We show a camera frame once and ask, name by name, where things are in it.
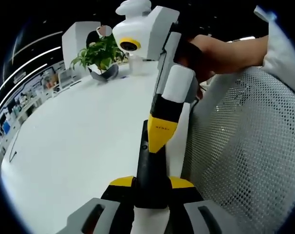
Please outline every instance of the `plant pot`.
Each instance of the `plant pot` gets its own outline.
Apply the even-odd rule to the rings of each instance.
[[[92,72],[91,72],[92,78],[96,79],[98,81],[101,81],[101,82],[107,82],[110,78],[115,78],[117,76],[117,74],[118,74],[118,65],[117,64],[113,64],[108,70],[106,70],[102,74],[97,73],[94,70],[92,70]]]

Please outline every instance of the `potted plant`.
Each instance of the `potted plant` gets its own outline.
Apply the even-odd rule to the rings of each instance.
[[[99,41],[92,42],[87,48],[80,50],[77,57],[71,62],[74,69],[78,62],[84,68],[96,65],[100,73],[108,70],[115,62],[124,62],[127,59],[125,54],[118,48],[113,34],[107,37],[101,37]]]

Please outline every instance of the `white sleeve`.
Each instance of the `white sleeve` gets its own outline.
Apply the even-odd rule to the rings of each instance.
[[[269,23],[268,52],[262,70],[279,78],[295,91],[295,49],[291,41],[276,24],[274,14],[265,13],[258,6],[255,14]]]

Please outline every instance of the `ceiling light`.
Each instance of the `ceiling light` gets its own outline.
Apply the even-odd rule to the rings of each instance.
[[[23,81],[25,81],[28,77],[30,77],[32,74],[34,74],[35,72],[37,72],[38,70],[42,69],[43,67],[47,66],[47,64],[44,64],[38,68],[36,68],[34,71],[32,71],[31,73],[29,73],[28,75],[26,75],[25,77],[23,77],[22,80],[20,80],[8,93],[7,95],[3,98],[3,100],[0,102],[0,107],[4,104],[4,102],[6,101],[6,99],[11,95],[11,93],[15,90],[15,88],[17,88]]]
[[[5,84],[19,71],[19,70],[21,70],[23,67],[25,67],[27,64],[29,64],[30,62],[33,62],[35,59],[37,59],[37,58],[39,58],[39,57],[41,57],[41,56],[43,56],[43,55],[45,55],[45,54],[47,54],[47,53],[50,53],[50,52],[52,52],[52,51],[54,51],[54,50],[57,50],[57,49],[60,49],[61,48],[61,46],[58,46],[58,47],[56,47],[56,48],[53,48],[53,49],[51,49],[51,50],[48,50],[48,51],[46,51],[46,52],[44,52],[44,53],[41,53],[40,55],[37,55],[36,57],[34,57],[34,58],[32,58],[31,60],[29,60],[29,61],[27,61],[25,64],[23,64],[22,66],[20,66],[17,70],[15,70],[2,84],[1,84],[1,86],[0,86],[0,90],[5,86]]]
[[[256,38],[254,36],[251,36],[251,37],[241,38],[240,40],[250,40],[250,39],[256,39]]]

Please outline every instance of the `white counter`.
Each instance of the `white counter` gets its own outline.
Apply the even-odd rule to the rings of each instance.
[[[126,68],[121,66],[120,75],[127,74]],[[5,155],[1,177],[32,233],[56,233],[68,215],[101,197],[112,180],[136,175],[142,125],[157,77],[155,62],[146,62],[145,68],[149,75],[106,84],[85,77],[47,100],[24,122],[13,149],[17,155],[11,163]],[[181,174],[188,113],[185,104],[167,145],[172,176]],[[164,232],[168,211],[135,213],[132,233]]]

